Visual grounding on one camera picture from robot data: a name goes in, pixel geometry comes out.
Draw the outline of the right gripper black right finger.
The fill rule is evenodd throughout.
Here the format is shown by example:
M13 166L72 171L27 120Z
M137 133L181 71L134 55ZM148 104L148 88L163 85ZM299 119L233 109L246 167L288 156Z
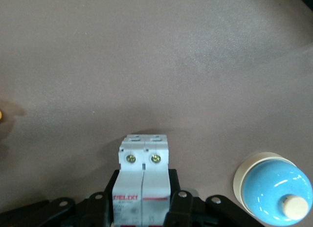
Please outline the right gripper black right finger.
M247 212L223 195L202 200L183 190L175 169L169 169L170 207L164 227L262 227Z

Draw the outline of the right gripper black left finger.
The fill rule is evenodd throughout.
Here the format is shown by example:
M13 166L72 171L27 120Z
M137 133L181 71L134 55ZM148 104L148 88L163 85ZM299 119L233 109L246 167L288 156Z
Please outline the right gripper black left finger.
M61 197L43 200L0 214L2 227L109 227L113 223L112 189L119 174L115 170L104 191L76 203Z

